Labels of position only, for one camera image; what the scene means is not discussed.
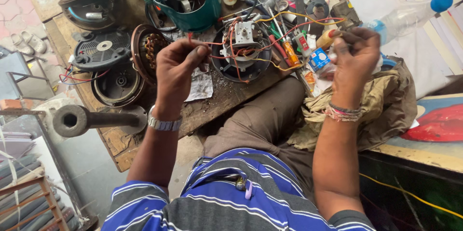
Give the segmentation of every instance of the brown trousers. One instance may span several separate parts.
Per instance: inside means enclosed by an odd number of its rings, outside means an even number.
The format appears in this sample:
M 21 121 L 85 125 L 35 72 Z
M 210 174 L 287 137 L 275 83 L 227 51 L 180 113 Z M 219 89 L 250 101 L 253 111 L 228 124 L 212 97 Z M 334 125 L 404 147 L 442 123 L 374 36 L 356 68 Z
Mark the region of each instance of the brown trousers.
M 209 136 L 204 143 L 204 155 L 216 157 L 238 147 L 269 152 L 292 169 L 304 194 L 313 201 L 313 153 L 287 143 L 277 146 L 285 133 L 294 130 L 304 94 L 302 84 L 294 77 L 275 84 L 236 111 L 217 135 Z

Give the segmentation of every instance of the hand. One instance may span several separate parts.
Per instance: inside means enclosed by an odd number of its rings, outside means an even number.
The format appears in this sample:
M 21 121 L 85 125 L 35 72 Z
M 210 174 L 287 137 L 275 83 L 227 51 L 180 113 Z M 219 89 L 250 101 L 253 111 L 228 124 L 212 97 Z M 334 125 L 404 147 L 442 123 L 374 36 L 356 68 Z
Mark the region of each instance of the hand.
M 380 58 L 380 36 L 366 28 L 355 27 L 351 33 L 334 41 L 338 67 L 334 73 L 332 103 L 345 109 L 358 109 L 365 83 Z M 349 52 L 349 43 L 353 46 Z
M 188 98 L 191 74 L 196 67 L 205 71 L 211 48 L 198 40 L 180 39 L 161 50 L 156 57 L 157 99 L 153 116 L 158 120 L 178 119 Z

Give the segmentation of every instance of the bracelet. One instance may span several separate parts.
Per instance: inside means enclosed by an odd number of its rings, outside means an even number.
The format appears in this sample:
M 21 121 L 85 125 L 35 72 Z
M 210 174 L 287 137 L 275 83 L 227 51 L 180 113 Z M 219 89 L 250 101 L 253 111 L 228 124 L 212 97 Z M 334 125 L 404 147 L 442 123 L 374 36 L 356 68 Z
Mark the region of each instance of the bracelet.
M 344 109 L 331 102 L 327 104 L 323 113 L 336 121 L 358 121 L 362 117 L 362 109 Z

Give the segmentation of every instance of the teal plastic container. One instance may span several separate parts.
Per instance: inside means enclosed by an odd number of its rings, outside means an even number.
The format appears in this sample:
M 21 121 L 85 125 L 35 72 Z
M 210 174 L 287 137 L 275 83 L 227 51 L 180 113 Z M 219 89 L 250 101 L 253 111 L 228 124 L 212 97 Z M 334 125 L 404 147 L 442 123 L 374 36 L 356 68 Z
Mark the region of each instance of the teal plastic container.
M 190 13 L 179 13 L 173 8 L 166 6 L 156 0 L 145 0 L 158 6 L 170 17 L 172 22 L 184 32 L 199 33 L 213 26 L 220 17 L 222 0 L 205 0 L 203 6 Z

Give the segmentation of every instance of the man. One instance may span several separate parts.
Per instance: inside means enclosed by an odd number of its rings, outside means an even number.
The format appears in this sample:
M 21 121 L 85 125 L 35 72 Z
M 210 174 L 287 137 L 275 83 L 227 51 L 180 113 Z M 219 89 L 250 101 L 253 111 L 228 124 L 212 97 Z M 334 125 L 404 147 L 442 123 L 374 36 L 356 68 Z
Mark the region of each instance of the man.
M 347 43 L 352 44 L 352 53 Z M 356 28 L 336 39 L 333 97 L 313 155 L 277 147 L 294 127 L 304 90 L 293 77 L 245 104 L 205 142 L 180 198 L 167 187 L 177 153 L 180 109 L 191 73 L 211 49 L 178 40 L 157 55 L 157 99 L 127 183 L 114 189 L 103 230 L 374 230 L 359 199 L 356 130 L 363 87 L 380 55 L 379 35 Z

